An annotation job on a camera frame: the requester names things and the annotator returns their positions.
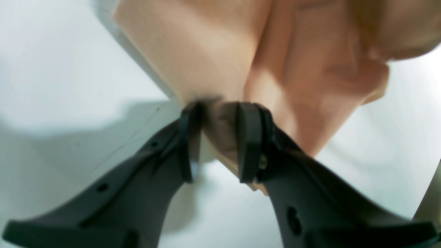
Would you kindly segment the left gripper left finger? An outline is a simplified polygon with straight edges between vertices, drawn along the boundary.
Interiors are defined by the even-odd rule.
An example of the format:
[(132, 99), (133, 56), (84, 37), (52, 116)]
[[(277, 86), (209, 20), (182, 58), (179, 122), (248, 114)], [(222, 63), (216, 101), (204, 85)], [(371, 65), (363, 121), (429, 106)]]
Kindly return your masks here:
[(156, 248), (175, 193), (195, 181), (203, 107), (187, 105), (133, 156), (56, 209), (7, 223), (24, 248)]

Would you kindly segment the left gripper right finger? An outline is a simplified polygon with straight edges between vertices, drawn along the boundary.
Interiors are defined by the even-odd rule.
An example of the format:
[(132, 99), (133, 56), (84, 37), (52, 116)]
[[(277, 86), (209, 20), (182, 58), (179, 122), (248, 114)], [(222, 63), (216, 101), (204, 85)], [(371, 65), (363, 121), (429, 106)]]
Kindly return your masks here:
[(285, 248), (433, 248), (440, 233), (373, 203), (308, 156), (259, 104), (236, 109), (238, 177), (262, 184)]

